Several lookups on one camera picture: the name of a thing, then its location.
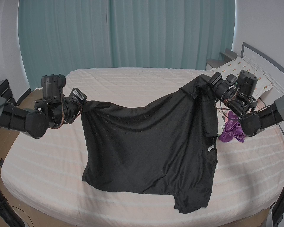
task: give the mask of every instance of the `black shirt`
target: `black shirt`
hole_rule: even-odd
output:
[[[174,208],[207,207],[217,164],[217,111],[206,75],[145,107],[88,101],[82,180],[99,190],[170,194]]]

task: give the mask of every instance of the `white headboard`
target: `white headboard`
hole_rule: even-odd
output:
[[[243,43],[241,57],[254,68],[262,70],[273,84],[273,88],[260,97],[264,104],[272,104],[284,95],[284,67],[247,43]],[[280,128],[283,132],[284,122],[280,124]]]

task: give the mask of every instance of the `bed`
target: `bed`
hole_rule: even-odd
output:
[[[64,94],[77,87],[88,100],[145,106],[200,74],[214,73],[157,68],[79,69],[67,76]],[[210,202],[207,208],[190,214],[175,210],[171,195],[103,192],[83,182],[87,148],[80,119],[58,130],[48,129],[38,140],[20,133],[4,161],[1,177],[16,198],[77,226],[220,226],[256,214],[277,200],[284,186],[283,139],[280,127],[272,126],[252,138],[246,137],[244,143],[217,140],[218,168]]]

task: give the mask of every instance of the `brown floor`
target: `brown floor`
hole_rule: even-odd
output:
[[[34,100],[42,98],[42,90],[35,90],[30,93],[24,101],[19,105],[20,108],[34,108]],[[13,130],[6,130],[4,128],[0,128],[0,158],[5,159],[8,151],[10,150],[11,146],[13,145],[15,139],[19,135],[19,132]],[[34,227],[74,227],[73,225],[67,224],[63,221],[50,217],[29,205],[21,202],[19,199],[16,199],[12,196],[9,191],[4,186],[2,179],[0,178],[0,190],[7,198],[9,204],[11,206],[18,207],[24,210],[29,217],[31,218]],[[29,220],[28,216],[19,209],[14,209],[29,225],[32,227],[31,221]],[[8,227],[8,225],[3,221],[0,217],[0,227]]]

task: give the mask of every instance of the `black t-shirt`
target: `black t-shirt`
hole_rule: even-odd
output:
[[[82,180],[99,190],[170,194],[174,208],[207,207],[217,164],[217,111],[206,75],[145,107],[88,101]]]

